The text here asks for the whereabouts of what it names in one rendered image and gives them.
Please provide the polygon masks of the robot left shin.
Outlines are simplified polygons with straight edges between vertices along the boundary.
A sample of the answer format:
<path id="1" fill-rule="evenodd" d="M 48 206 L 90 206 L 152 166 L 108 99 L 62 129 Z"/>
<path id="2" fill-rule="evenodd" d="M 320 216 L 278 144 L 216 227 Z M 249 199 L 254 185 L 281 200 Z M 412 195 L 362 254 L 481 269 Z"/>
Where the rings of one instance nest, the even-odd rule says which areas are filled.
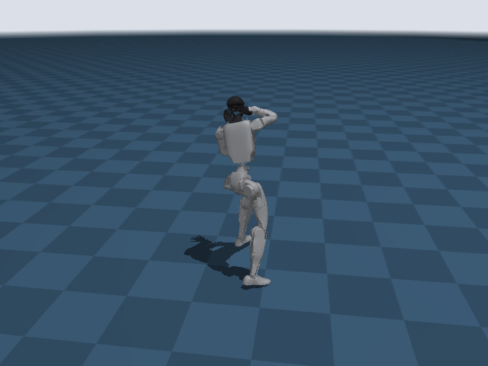
<path id="1" fill-rule="evenodd" d="M 239 237 L 241 239 L 245 238 L 247 224 L 251 217 L 252 207 L 244 208 L 242 207 L 242 197 L 240 199 L 240 207 L 239 207 Z"/>

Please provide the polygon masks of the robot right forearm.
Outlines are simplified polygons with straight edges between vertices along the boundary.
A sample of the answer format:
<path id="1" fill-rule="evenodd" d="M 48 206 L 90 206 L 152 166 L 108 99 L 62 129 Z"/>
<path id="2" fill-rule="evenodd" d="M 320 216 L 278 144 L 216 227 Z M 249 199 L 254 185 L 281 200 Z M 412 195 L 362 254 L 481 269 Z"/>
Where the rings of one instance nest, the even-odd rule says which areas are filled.
<path id="1" fill-rule="evenodd" d="M 273 111 L 270 111 L 268 109 L 262 109 L 262 108 L 258 108 L 256 106 L 252 106 L 252 107 L 248 107 L 249 108 L 249 111 L 252 112 L 251 115 L 257 115 L 257 116 L 260 116 L 260 117 L 266 117 L 267 114 L 273 116 L 273 117 L 276 117 L 277 114 Z M 250 115 L 247 115 L 247 116 L 250 116 Z"/>

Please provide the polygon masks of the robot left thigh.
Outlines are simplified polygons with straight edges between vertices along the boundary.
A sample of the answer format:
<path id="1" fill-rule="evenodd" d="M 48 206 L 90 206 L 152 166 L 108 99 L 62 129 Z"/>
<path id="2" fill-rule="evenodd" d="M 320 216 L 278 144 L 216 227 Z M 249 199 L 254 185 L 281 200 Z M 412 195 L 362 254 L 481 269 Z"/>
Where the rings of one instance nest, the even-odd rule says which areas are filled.
<path id="1" fill-rule="evenodd" d="M 228 175 L 226 178 L 225 178 L 225 181 L 224 181 L 224 188 L 227 189 L 227 190 L 230 190 L 230 191 L 235 191 L 237 194 L 240 194 L 242 195 L 242 207 L 244 208 L 250 208 L 251 207 L 251 199 L 252 197 L 247 197 L 245 194 L 244 194 L 244 191 L 236 191 L 236 190 L 233 190 L 229 187 L 229 180 L 230 180 L 230 175 Z"/>

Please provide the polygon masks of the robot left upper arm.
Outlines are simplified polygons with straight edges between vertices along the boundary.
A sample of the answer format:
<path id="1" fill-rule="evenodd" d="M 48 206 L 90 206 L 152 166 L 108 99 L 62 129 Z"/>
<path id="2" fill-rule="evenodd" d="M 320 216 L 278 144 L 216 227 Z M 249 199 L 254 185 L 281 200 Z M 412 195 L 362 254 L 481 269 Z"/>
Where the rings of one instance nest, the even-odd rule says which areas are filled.
<path id="1" fill-rule="evenodd" d="M 215 137 L 217 138 L 217 144 L 218 144 L 219 149 L 220 149 L 220 154 L 223 156 L 228 156 L 227 151 L 226 151 L 225 139 L 224 139 L 224 135 L 223 135 L 223 127 L 224 126 L 218 127 L 218 129 L 215 133 Z"/>

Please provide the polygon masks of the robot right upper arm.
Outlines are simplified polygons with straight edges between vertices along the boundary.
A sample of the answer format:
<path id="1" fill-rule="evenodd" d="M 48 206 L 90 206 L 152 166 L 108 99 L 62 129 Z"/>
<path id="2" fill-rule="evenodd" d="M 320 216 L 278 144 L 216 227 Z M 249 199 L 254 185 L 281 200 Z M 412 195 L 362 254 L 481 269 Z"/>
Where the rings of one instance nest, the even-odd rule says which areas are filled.
<path id="1" fill-rule="evenodd" d="M 268 116 L 266 116 L 266 117 L 254 119 L 250 125 L 251 125 L 253 131 L 259 131 L 262 128 L 268 126 L 269 124 L 273 124 L 277 119 L 278 119 L 278 116 L 273 117 L 273 116 L 268 114 Z"/>

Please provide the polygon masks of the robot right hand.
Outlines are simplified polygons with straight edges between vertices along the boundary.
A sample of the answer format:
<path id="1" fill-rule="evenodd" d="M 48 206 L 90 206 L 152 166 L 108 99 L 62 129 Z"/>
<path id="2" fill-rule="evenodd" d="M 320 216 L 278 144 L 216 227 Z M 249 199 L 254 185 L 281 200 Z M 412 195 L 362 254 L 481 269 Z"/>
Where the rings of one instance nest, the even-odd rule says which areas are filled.
<path id="1" fill-rule="evenodd" d="M 231 111 L 231 110 L 233 110 L 233 109 L 234 109 L 234 108 L 233 108 L 232 106 L 231 106 L 231 107 L 228 107 L 228 111 Z M 231 112 L 230 112 L 230 114 L 232 114 L 232 113 L 233 113 L 233 112 L 235 112 L 235 111 L 240 112 L 239 114 L 242 114 L 242 113 L 243 113 L 243 111 L 242 111 L 242 107 L 238 107 L 237 109 L 235 109 L 235 110 L 231 111 Z M 246 115 L 251 115 L 251 114 L 252 114 L 252 112 L 251 112 L 251 111 L 249 111 L 249 108 L 245 106 L 245 107 L 244 107 L 244 114 L 246 114 Z"/>

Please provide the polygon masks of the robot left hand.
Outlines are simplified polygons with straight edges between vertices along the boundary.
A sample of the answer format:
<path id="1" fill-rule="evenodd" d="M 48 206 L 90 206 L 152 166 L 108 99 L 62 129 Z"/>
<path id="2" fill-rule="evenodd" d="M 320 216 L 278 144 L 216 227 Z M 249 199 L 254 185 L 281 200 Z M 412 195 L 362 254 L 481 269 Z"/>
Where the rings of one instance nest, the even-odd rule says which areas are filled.
<path id="1" fill-rule="evenodd" d="M 232 114 L 230 114 L 230 112 L 229 112 L 229 111 L 228 111 L 228 113 L 227 113 L 227 111 L 228 111 L 228 108 L 227 108 L 227 109 L 224 111 L 224 113 L 223 113 L 223 114 L 224 114 L 224 115 L 223 115 L 223 118 L 224 118 L 224 120 L 225 120 L 226 122 L 227 122 L 227 121 L 229 121 L 229 123 L 230 123 L 230 122 L 233 120 L 233 116 L 232 116 Z"/>

